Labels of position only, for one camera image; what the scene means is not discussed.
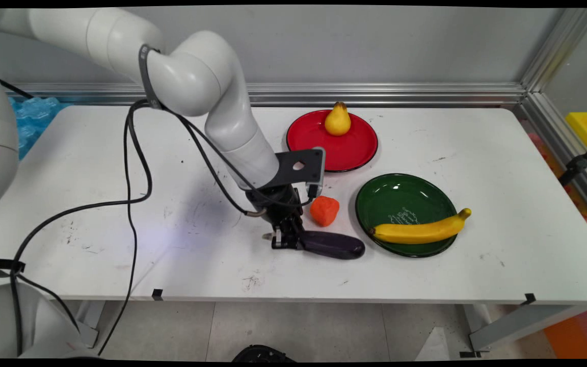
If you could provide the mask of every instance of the table leg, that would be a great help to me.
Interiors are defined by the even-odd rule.
[[[89,348],[93,348],[98,339],[98,319],[103,312],[105,301],[81,301],[81,305],[76,312],[75,319],[78,329],[81,332],[81,339]]]
[[[490,316],[482,307],[485,305],[464,305],[475,351],[488,351],[587,311],[587,306],[527,304],[485,325]]]

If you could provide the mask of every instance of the banana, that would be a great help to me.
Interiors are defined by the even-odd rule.
[[[326,131],[340,137],[350,130],[350,115],[344,102],[335,103],[334,108],[326,117]]]
[[[371,228],[369,233],[378,240],[393,244],[428,244],[449,239],[463,229],[466,218],[472,211],[463,209],[458,214],[438,222],[427,224],[380,224]]]

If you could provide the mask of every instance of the white table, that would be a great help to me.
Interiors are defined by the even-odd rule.
[[[28,232],[55,213],[125,199],[127,110],[68,107],[58,114],[0,201],[0,258],[12,258]],[[289,124],[313,109],[253,111],[274,150],[284,151]],[[533,293],[536,301],[520,309],[552,305],[543,306],[549,311],[539,317],[548,324],[587,309],[587,224],[510,111],[350,112],[377,132],[377,155],[352,172],[326,174],[322,195],[341,205],[335,223],[319,228],[307,209],[303,221],[309,230],[361,238],[366,253],[357,260],[271,249],[261,239],[271,232],[270,224],[243,217],[226,202],[179,121],[165,112],[137,111],[137,135],[154,187],[149,200],[132,207],[139,244],[132,299],[151,300],[154,290],[163,290],[164,300],[520,304]],[[191,121],[202,127],[205,117]],[[221,160],[206,150],[231,195],[251,208]],[[138,197],[146,192],[146,181],[133,152],[130,167],[133,197]],[[457,210],[472,209],[448,250],[405,258],[362,232],[354,214],[356,193],[369,179],[389,172],[427,179]],[[298,187],[305,200],[303,185]],[[104,207],[47,226],[21,260],[26,277],[66,299],[123,299],[132,245],[126,207]],[[496,324],[501,325],[473,333],[473,344],[491,346],[501,340],[499,333],[513,334]],[[528,325],[545,327],[536,320]],[[490,330],[495,336],[487,335]],[[523,326],[520,334],[526,330]],[[477,335],[485,341],[475,341]]]

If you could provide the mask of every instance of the pear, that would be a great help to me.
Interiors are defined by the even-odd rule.
[[[326,117],[326,131],[340,137],[350,130],[350,115],[344,102],[335,103],[334,108]]]

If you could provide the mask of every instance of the plate rim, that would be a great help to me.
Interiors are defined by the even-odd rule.
[[[428,255],[407,255],[407,254],[397,253],[396,251],[393,251],[392,249],[389,249],[389,248],[386,248],[385,246],[382,246],[378,242],[378,240],[375,239],[375,237],[373,237],[370,233],[368,233],[368,228],[364,228],[364,225],[362,224],[361,218],[359,218],[359,211],[357,209],[357,203],[359,202],[359,194],[361,194],[361,191],[364,189],[364,186],[366,186],[369,182],[373,181],[374,179],[378,179],[378,178],[384,177],[384,176],[392,176],[392,175],[415,177],[418,179],[422,179],[422,181],[425,181],[426,183],[430,184],[431,186],[434,186],[436,188],[436,190],[440,191],[440,193],[442,193],[447,198],[447,201],[450,203],[450,206],[452,206],[452,210],[455,212],[455,214],[457,213],[457,209],[456,209],[454,203],[452,203],[452,200],[450,200],[450,197],[448,197],[447,194],[443,193],[443,190],[438,188],[438,186],[434,185],[433,183],[431,183],[430,181],[427,181],[426,179],[424,179],[422,177],[414,176],[413,174],[392,172],[392,173],[380,174],[380,176],[375,176],[375,177],[369,179],[361,186],[361,188],[359,188],[359,191],[357,191],[357,196],[355,197],[355,215],[357,216],[357,222],[359,222],[359,227],[361,227],[361,229],[364,231],[364,233],[366,233],[366,235],[369,237],[369,239],[371,239],[373,242],[375,242],[375,244],[377,244],[377,246],[380,246],[380,248],[383,248],[383,249],[385,249],[391,253],[394,253],[396,255],[399,255],[399,256],[411,257],[411,258],[431,257],[431,256],[436,256],[436,255],[442,253],[443,251],[447,250],[448,248],[450,248],[452,246],[452,244],[454,244],[455,240],[457,239],[457,235],[459,235],[458,233],[453,235],[452,237],[450,237],[448,239],[448,240],[450,240],[449,244],[447,246],[445,246],[445,248],[442,248],[437,252],[429,253]]]
[[[298,116],[298,118],[294,119],[294,121],[291,124],[289,124],[289,127],[287,128],[287,133],[284,135],[284,142],[286,142],[287,149],[289,149],[289,151],[291,151],[291,146],[289,145],[289,130],[291,130],[291,126],[293,126],[294,123],[296,123],[296,121],[298,121],[301,118],[304,118],[308,114],[313,114],[314,112],[319,112],[319,111],[332,111],[332,110],[326,109],[326,110],[310,111],[310,112],[307,112],[306,114]],[[354,168],[347,169],[347,170],[324,170],[325,172],[340,173],[340,172],[350,172],[351,170],[361,169],[361,167],[364,167],[365,165],[368,164],[368,162],[372,161],[372,159],[375,158],[375,155],[377,154],[378,149],[380,149],[380,137],[377,136],[377,133],[375,132],[375,129],[373,128],[373,126],[370,126],[370,123],[368,123],[368,121],[366,121],[363,118],[360,118],[356,114],[353,114],[352,112],[349,112],[349,114],[351,114],[352,116],[355,116],[356,118],[361,119],[361,121],[364,121],[364,123],[366,125],[368,125],[368,127],[370,127],[370,130],[372,130],[373,134],[375,134],[375,151],[370,156],[370,158],[368,158],[368,161],[365,161],[363,163],[363,165],[359,165],[359,166],[356,166]]]

